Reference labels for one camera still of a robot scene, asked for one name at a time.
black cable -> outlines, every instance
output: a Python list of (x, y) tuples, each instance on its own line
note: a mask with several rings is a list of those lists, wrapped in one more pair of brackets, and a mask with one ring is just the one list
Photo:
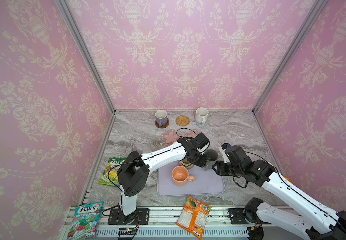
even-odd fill
[[(267, 160), (265, 160), (262, 156), (259, 156), (259, 155), (257, 155), (257, 154), (254, 154), (254, 153), (252, 153), (252, 152), (247, 152), (247, 151), (245, 151), (245, 152), (246, 152), (246, 153), (253, 154), (253, 155), (256, 155), (256, 156), (260, 157), (262, 160), (264, 160), (266, 163), (270, 164), (270, 163), (269, 163)], [(330, 216), (333, 220), (335, 220), (335, 221), (341, 226), (341, 228), (344, 230), (344, 233), (345, 233), (345, 235), (346, 235), (346, 230), (345, 230), (344, 227), (341, 225), (341, 223), (339, 223), (336, 219), (334, 219), (334, 217), (332, 217), (330, 214), (328, 214), (327, 212), (325, 212), (323, 209), (319, 208), (319, 207), (316, 206), (314, 203), (312, 203), (311, 201), (309, 201), (309, 199), (307, 199), (307, 198), (305, 198), (304, 196), (302, 196), (299, 192), (297, 192), (296, 190), (294, 190), (293, 188), (291, 188), (291, 186), (289, 186), (288, 184), (286, 184), (286, 182), (282, 179), (282, 177), (281, 177), (279, 171), (277, 170), (277, 168), (276, 168), (275, 166), (273, 166), (273, 167), (274, 167), (274, 169), (277, 171), (277, 174), (278, 174), (278, 176), (280, 177), (281, 181), (282, 181), (283, 183), (285, 183), (285, 185), (287, 185), (288, 188), (292, 189), (295, 193), (297, 193), (298, 195), (300, 195), (303, 199), (307, 200), (310, 204), (312, 204), (313, 206), (315, 206), (317, 209), (319, 209), (320, 211), (324, 212), (324, 213), (325, 213), (325, 216)]]
[(262, 233), (260, 234), (260, 236), (264, 236), (264, 228), (262, 226), (256, 228), (254, 227), (254, 230), (253, 231), (257, 231), (258, 229), (261, 229)]
[(103, 211), (102, 211), (102, 215), (104, 215), (105, 217), (108, 217), (109, 215), (105, 215), (105, 214), (103, 214), (103, 213), (106, 212), (107, 210), (113, 209), (113, 208), (115, 208), (115, 207), (118, 207), (118, 206), (116, 205), (116, 206), (113, 206), (113, 207), (110, 207), (110, 208), (108, 208), (108, 209), (103, 210)]
[(233, 179), (233, 182), (234, 182), (237, 186), (239, 186), (239, 187), (241, 187), (241, 188), (246, 188), (246, 187), (247, 187), (247, 179), (245, 179), (245, 186), (239, 185), (239, 184), (234, 180), (234, 176), (232, 177), (232, 179)]
[(243, 168), (242, 168), (242, 166), (241, 166), (241, 162), (240, 162), (240, 164), (238, 165), (238, 167), (240, 168), (240, 171), (241, 171), (243, 174), (246, 175), (246, 173), (243, 171)]
[[(186, 128), (186, 127), (182, 127), (182, 128), (179, 128), (177, 131), (176, 131), (176, 135), (177, 136), (179, 136), (179, 137), (184, 137), (184, 136), (180, 136), (180, 135), (178, 135), (178, 131), (179, 130), (181, 130), (181, 129), (187, 129), (187, 130), (190, 130), (190, 131), (192, 131), (192, 132), (194, 132), (193, 130), (191, 130), (190, 128)], [(204, 151), (202, 151), (202, 152), (199, 152), (199, 153), (203, 153), (203, 152), (205, 152), (208, 148), (209, 148), (209, 146), (210, 146), (210, 140), (209, 140), (209, 145), (207, 146), (207, 148), (204, 150)]]
[(178, 135), (178, 131), (181, 130), (181, 129), (187, 129), (187, 130), (190, 130), (190, 131), (194, 132), (194, 131), (191, 130), (190, 128), (182, 127), (182, 128), (180, 128), (180, 129), (178, 129), (178, 130), (176, 131), (176, 135), (179, 136), (179, 137), (183, 137), (183, 136)]
[(121, 165), (124, 165), (124, 164), (135, 163), (135, 162), (141, 162), (141, 161), (143, 161), (143, 160), (138, 160), (138, 161), (134, 161), (134, 162), (126, 162), (126, 163), (118, 164), (118, 165), (116, 165), (116, 166), (110, 168), (110, 169), (108, 170), (108, 180), (122, 192), (122, 189), (121, 189), (120, 187), (118, 187), (115, 183), (113, 183), (113, 182), (110, 180), (110, 178), (109, 178), (109, 173), (110, 173), (110, 171), (112, 171), (113, 168), (116, 168), (116, 167), (121, 166)]
[(346, 235), (346, 230), (345, 230), (345, 228), (341, 225), (341, 223), (339, 223), (339, 221), (338, 220), (336, 220), (336, 219), (334, 219), (332, 216), (330, 216), (333, 220), (335, 220), (340, 226), (341, 226), (341, 228), (344, 230), (344, 233), (345, 233), (345, 235)]
[[(130, 240), (132, 240), (136, 235), (137, 235), (137, 232), (138, 232), (138, 229), (139, 229), (139, 226), (140, 226), (140, 220), (139, 220), (139, 216), (138, 215), (136, 215), (136, 217), (138, 218), (138, 222), (137, 222), (137, 225), (134, 227), (134, 228), (132, 228), (132, 231), (133, 230), (135, 230), (135, 233), (133, 234), (133, 237), (132, 238), (130, 238)], [(126, 234), (126, 232), (124, 232), (124, 233), (118, 233), (118, 239), (122, 239), (122, 238), (125, 238), (125, 239), (129, 239), (129, 238), (127, 238), (127, 237), (121, 237), (122, 235), (124, 235), (124, 236), (129, 236), (129, 235), (131, 235), (131, 234)]]
[[(226, 216), (227, 216), (228, 218), (232, 219), (232, 216), (231, 216), (230, 214), (232, 214), (232, 212), (231, 212), (230, 210), (228, 210), (228, 212), (226, 213)], [(239, 215), (241, 218), (245, 218), (244, 215), (242, 215), (242, 214), (240, 214), (240, 213), (238, 213), (238, 212), (236, 212), (236, 214)]]

plastic tray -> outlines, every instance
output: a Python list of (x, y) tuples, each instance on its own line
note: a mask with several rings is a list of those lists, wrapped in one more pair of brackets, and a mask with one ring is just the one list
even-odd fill
[(225, 191), (222, 176), (218, 176), (212, 169), (205, 171), (204, 168), (198, 166), (188, 170), (189, 175), (195, 177), (193, 182), (188, 181), (182, 187), (176, 186), (172, 180), (172, 171), (176, 166), (179, 166), (178, 161), (158, 169), (157, 193), (160, 196), (220, 194)]

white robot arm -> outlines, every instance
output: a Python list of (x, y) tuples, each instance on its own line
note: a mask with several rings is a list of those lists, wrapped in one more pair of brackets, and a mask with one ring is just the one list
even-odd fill
[[(174, 144), (151, 153), (139, 154), (134, 151), (129, 154), (117, 171), (122, 191), (119, 203), (121, 223), (129, 223), (134, 218), (137, 194), (144, 188), (150, 173), (184, 158), (196, 166), (204, 167), (208, 157), (203, 152), (208, 146), (209, 140), (200, 133), (193, 139), (181, 137)], [(230, 146), (225, 143), (220, 147), (220, 151), (224, 160), (216, 161), (212, 166), (217, 175), (244, 177), (247, 182), (252, 182), (276, 195), (301, 215), (286, 213), (253, 198), (244, 209), (248, 222), (268, 222), (305, 240), (346, 239), (345, 211), (336, 212), (319, 203), (285, 179), (267, 161), (251, 161), (245, 151), (237, 145)]]

marble countertop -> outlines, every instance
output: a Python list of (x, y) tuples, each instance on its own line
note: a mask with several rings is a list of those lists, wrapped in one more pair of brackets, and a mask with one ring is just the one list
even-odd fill
[[(99, 164), (99, 169), (95, 175), (89, 202), (104, 201), (105, 206), (114, 206), (120, 200), (120, 190), (116, 187), (98, 184), (110, 157), (127, 157), (132, 151), (139, 153), (152, 152), (164, 148), (171, 143), (166, 143), (164, 134), (176, 131), (180, 128), (175, 119), (185, 115), (189, 117), (190, 123), (187, 128), (203, 132), (210, 140), (210, 149), (218, 152), (218, 147), (227, 142), (232, 145), (239, 145), (245, 151), (258, 154), (272, 163), (264, 139), (254, 121), (251, 110), (246, 111), (210, 111), (209, 122), (204, 127), (198, 127), (194, 123), (195, 112), (193, 111), (172, 111), (168, 112), (170, 124), (164, 129), (159, 129), (154, 124), (154, 112), (117, 112), (116, 120)], [(179, 133), (189, 133), (189, 130), (180, 130)], [(258, 157), (248, 154), (251, 159)], [(243, 206), (252, 197), (265, 200), (271, 205), (284, 205), (276, 196), (259, 188), (255, 184), (249, 183), (243, 189), (234, 184), (232, 177), (223, 176), (225, 191), (222, 194), (194, 195), (208, 205), (238, 205)], [(245, 180), (236, 180), (240, 185), (245, 184)], [(137, 206), (183, 206), (186, 196), (162, 197), (157, 193), (157, 171), (149, 175), (145, 188), (138, 194)]]

brown round coaster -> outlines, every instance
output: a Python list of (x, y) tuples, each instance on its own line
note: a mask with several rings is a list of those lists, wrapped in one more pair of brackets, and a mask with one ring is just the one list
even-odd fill
[(162, 127), (160, 127), (160, 126), (158, 125), (157, 121), (154, 121), (154, 123), (156, 124), (156, 127), (158, 127), (158, 128), (165, 128), (165, 127), (169, 126), (169, 119), (167, 119), (166, 124), (163, 125)]
[(178, 116), (178, 117), (176, 118), (176, 123), (177, 123), (179, 126), (181, 126), (181, 127), (188, 125), (189, 122), (190, 122), (190, 120), (189, 120), (189, 118), (188, 118), (187, 116), (182, 116), (182, 115), (181, 115), (181, 116)]

